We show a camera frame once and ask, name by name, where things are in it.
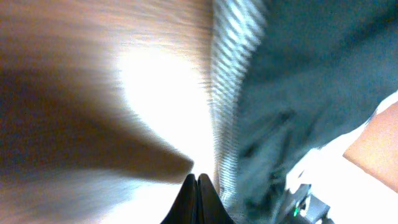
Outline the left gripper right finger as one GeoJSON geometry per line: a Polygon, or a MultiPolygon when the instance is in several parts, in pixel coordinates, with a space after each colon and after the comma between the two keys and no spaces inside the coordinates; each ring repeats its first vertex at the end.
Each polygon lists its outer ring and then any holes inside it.
{"type": "Polygon", "coordinates": [[[198,178],[198,223],[234,224],[225,210],[209,176],[200,174],[198,178]]]}

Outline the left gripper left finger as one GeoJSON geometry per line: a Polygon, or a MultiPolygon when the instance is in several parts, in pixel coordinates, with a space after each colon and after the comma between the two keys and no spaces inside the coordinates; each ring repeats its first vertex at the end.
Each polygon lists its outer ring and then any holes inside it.
{"type": "Polygon", "coordinates": [[[194,174],[188,174],[180,191],[161,224],[196,224],[198,184],[194,174]]]}

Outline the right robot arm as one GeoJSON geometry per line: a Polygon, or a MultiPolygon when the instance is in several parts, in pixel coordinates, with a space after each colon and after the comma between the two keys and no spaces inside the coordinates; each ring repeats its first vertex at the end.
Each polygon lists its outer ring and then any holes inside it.
{"type": "Polygon", "coordinates": [[[293,194],[285,192],[277,224],[335,224],[328,216],[330,206],[312,194],[311,184],[301,184],[293,194]]]}

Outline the black shorts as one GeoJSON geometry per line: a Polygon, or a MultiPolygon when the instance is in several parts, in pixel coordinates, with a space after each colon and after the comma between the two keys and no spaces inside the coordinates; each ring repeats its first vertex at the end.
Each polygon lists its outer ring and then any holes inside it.
{"type": "Polygon", "coordinates": [[[288,172],[397,91],[397,1],[215,1],[213,117],[221,201],[281,223],[288,172]]]}

